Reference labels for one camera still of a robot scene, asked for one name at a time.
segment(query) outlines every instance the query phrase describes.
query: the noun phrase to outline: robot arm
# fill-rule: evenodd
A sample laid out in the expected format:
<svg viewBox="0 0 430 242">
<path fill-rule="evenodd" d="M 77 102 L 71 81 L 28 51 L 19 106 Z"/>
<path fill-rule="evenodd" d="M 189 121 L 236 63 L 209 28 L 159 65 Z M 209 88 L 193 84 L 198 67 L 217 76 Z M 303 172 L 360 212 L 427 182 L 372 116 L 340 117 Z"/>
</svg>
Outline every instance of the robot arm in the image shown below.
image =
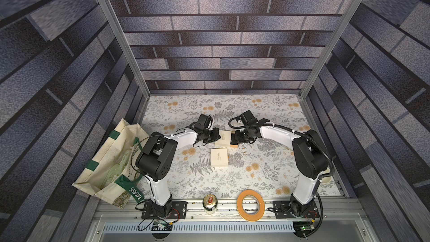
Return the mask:
<svg viewBox="0 0 430 242">
<path fill-rule="evenodd" d="M 242 121 L 244 126 L 232 126 L 230 123 L 234 119 Z M 175 151 L 187 145 L 194 145 L 198 141 L 209 143 L 218 140 L 220 138 L 218 128 L 210 129 L 211 120 L 211 117 L 201 114 L 199 120 L 186 127 L 184 132 L 169 136 L 154 132 L 141 149 L 136 166 L 149 181 L 154 213 L 160 217 L 165 217 L 171 208 L 172 196 L 167 181 L 163 178 L 170 169 Z M 258 137 L 264 137 L 293 149 L 300 176 L 297 187 L 290 197 L 290 207 L 293 215 L 297 217 L 306 214 L 309 207 L 314 204 L 320 180 L 331 176 L 334 170 L 319 135 L 313 130 L 305 133 L 295 132 L 267 119 L 258 121 L 249 110 L 231 119 L 229 126 L 240 129 L 234 134 L 234 141 L 237 143 L 253 143 Z M 330 166 L 331 173 L 323 174 L 327 166 Z"/>
<path fill-rule="evenodd" d="M 221 138 L 218 128 L 210 129 L 211 122 L 212 117 L 201 114 L 199 120 L 187 126 L 184 132 L 169 136 L 153 132 L 143 148 L 140 146 L 134 148 L 135 152 L 140 150 L 136 166 L 148 179 L 156 215 L 165 218 L 171 209 L 172 195 L 164 177 L 169 172 L 175 151 L 199 141 L 210 143 Z"/>
</svg>

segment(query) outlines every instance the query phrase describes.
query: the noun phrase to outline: blue brick wallpaper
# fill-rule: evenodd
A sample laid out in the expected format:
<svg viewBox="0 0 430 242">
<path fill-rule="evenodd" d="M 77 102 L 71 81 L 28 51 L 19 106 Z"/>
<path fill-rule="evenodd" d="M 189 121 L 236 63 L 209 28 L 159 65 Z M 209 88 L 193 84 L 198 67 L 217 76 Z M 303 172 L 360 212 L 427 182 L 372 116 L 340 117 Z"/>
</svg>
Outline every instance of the blue brick wallpaper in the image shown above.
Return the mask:
<svg viewBox="0 0 430 242">
<path fill-rule="evenodd" d="M 0 241 L 82 241 L 71 186 L 145 99 L 97 0 L 0 0 Z"/>
<path fill-rule="evenodd" d="M 294 94 L 350 0 L 110 2 L 152 94 Z"/>
<path fill-rule="evenodd" d="M 430 0 L 363 0 L 307 103 L 381 241 L 430 241 Z"/>
</svg>

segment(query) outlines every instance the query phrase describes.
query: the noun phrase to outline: white box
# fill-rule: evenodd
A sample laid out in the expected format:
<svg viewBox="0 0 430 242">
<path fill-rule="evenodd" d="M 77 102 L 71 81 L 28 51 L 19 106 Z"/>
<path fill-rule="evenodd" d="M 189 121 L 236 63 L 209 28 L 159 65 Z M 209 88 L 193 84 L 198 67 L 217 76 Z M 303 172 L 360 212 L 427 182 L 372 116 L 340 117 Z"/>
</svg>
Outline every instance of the white box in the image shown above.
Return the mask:
<svg viewBox="0 0 430 242">
<path fill-rule="evenodd" d="M 211 166 L 212 167 L 228 166 L 227 148 L 211 149 Z"/>
<path fill-rule="evenodd" d="M 214 142 L 215 146 L 230 148 L 231 131 L 219 130 L 220 139 Z"/>
</svg>

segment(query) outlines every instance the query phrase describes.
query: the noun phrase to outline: orange masking tape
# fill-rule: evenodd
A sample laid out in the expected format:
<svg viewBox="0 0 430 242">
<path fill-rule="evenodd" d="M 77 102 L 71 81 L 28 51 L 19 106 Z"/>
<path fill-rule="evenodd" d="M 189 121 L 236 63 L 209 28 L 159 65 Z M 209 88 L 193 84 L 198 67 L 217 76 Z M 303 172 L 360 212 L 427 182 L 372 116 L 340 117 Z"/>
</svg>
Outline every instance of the orange masking tape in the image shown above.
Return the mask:
<svg viewBox="0 0 430 242">
<path fill-rule="evenodd" d="M 243 199 L 246 196 L 251 196 L 254 197 L 255 200 L 257 200 L 258 202 L 258 211 L 255 214 L 248 214 L 245 212 L 245 210 L 243 209 Z M 245 190 L 243 192 L 241 192 L 239 194 L 239 197 L 237 198 L 237 211 L 239 212 L 239 215 L 244 218 L 247 221 L 258 221 L 259 219 L 261 219 L 261 217 L 263 217 L 264 215 L 264 211 L 266 210 L 265 206 L 264 206 L 264 201 L 263 198 L 261 197 L 261 195 L 258 194 L 258 192 L 253 191 L 253 190 Z"/>
</svg>

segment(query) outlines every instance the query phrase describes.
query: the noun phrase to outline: green label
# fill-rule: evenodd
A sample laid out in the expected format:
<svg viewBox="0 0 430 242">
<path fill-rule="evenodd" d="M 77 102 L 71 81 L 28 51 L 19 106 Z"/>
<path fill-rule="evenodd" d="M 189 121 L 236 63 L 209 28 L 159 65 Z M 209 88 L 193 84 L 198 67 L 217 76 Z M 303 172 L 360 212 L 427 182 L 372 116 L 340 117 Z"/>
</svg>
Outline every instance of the green label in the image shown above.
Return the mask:
<svg viewBox="0 0 430 242">
<path fill-rule="evenodd" d="M 113 138 L 113 139 L 115 139 L 115 140 L 116 140 L 119 136 L 120 136 L 120 132 L 115 131 L 115 130 L 112 130 L 112 132 L 110 132 L 110 135 L 109 135 L 109 137 L 110 137 L 110 138 Z"/>
<path fill-rule="evenodd" d="M 115 183 L 120 185 L 124 190 L 128 191 L 136 200 L 136 202 L 139 202 L 144 199 L 142 192 L 137 188 L 137 182 L 142 178 L 142 176 L 143 175 L 140 174 L 136 180 L 130 181 L 126 176 L 121 175 L 116 179 Z"/>
<path fill-rule="evenodd" d="M 93 160 L 89 160 L 88 164 L 86 164 L 86 169 L 89 169 L 91 171 L 94 171 L 95 168 L 99 165 L 99 163 L 97 163 L 96 161 Z"/>
</svg>

